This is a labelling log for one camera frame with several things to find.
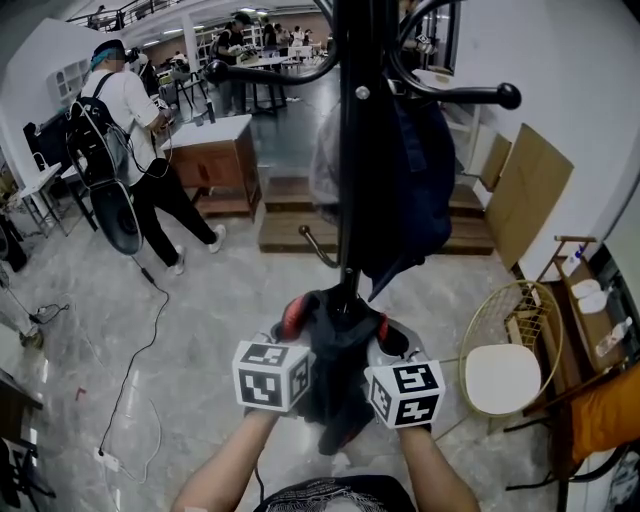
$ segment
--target chair seat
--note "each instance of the chair seat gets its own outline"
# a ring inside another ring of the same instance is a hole
[[[486,345],[467,356],[466,388],[473,406],[486,414],[522,410],[540,391],[540,365],[522,345]]]

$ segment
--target orange object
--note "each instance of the orange object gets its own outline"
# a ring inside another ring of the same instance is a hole
[[[640,439],[640,365],[571,402],[573,460]]]

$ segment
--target gray floor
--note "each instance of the gray floor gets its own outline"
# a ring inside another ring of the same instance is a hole
[[[321,117],[332,106],[322,98],[336,89],[336,82],[335,76],[328,77],[317,88],[300,92],[305,103],[292,104],[277,120],[254,121],[261,162],[283,168],[304,165]],[[45,326],[42,351],[13,350],[4,362],[5,369],[44,403],[30,428],[37,431],[38,469],[58,493],[45,510],[115,511],[118,502],[123,512],[166,511],[189,474],[233,431],[242,417],[230,373],[238,341],[269,329],[294,297],[332,286],[339,277],[315,256],[261,254],[256,239],[262,214],[261,210],[255,224],[225,219],[229,238],[223,251],[212,256],[161,213],[171,240],[187,248],[187,268],[179,277],[167,272],[148,246],[142,250],[140,262],[171,300],[160,317],[155,345],[132,369],[106,443],[107,450],[141,480],[144,463],[158,442],[157,410],[162,440],[142,485],[123,472],[103,473],[93,451],[131,355],[151,339],[163,296],[143,279],[133,261],[114,252],[84,221],[68,238],[55,232],[41,240],[28,266],[19,276],[11,275],[16,295],[32,311],[53,302],[71,304],[68,312]],[[433,256],[398,276],[373,307],[415,330],[429,357],[453,358],[475,309],[508,279],[496,257]],[[367,279],[362,288],[366,295]],[[517,493],[503,490],[509,483],[542,479],[547,471],[544,429],[489,435],[487,421],[470,415],[461,398],[457,365],[448,363],[444,369],[448,389],[434,435],[476,492],[482,509],[554,510],[555,486]],[[85,393],[78,394],[80,388]],[[331,459],[317,454],[318,435],[317,427],[299,420],[278,423],[260,459],[268,493],[335,470]],[[397,437],[382,425],[372,422],[344,452],[351,466],[392,474],[408,485]],[[257,488],[252,479],[240,510],[256,505]]]

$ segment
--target white t-shirt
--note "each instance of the white t-shirt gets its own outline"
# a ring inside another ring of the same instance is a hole
[[[100,69],[89,75],[82,88],[82,96],[93,96],[98,83],[109,71]],[[138,165],[145,171],[158,156],[151,143],[151,133],[146,128],[158,117],[160,111],[151,101],[140,77],[131,71],[114,73],[104,83],[98,99],[109,109],[113,120],[131,137],[135,161],[129,155],[127,185],[131,186],[144,176]]]

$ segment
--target white wall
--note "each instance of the white wall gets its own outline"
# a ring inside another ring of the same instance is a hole
[[[464,2],[456,76],[517,85],[522,106],[488,107],[485,122],[510,140],[526,122],[575,166],[520,260],[525,276],[545,266],[554,235],[604,235],[640,143],[640,23],[622,0]]]
[[[46,78],[81,59],[107,39],[106,34],[71,23],[45,19],[27,37],[0,77],[0,145],[22,183],[39,174],[22,128],[43,123],[56,113]]]

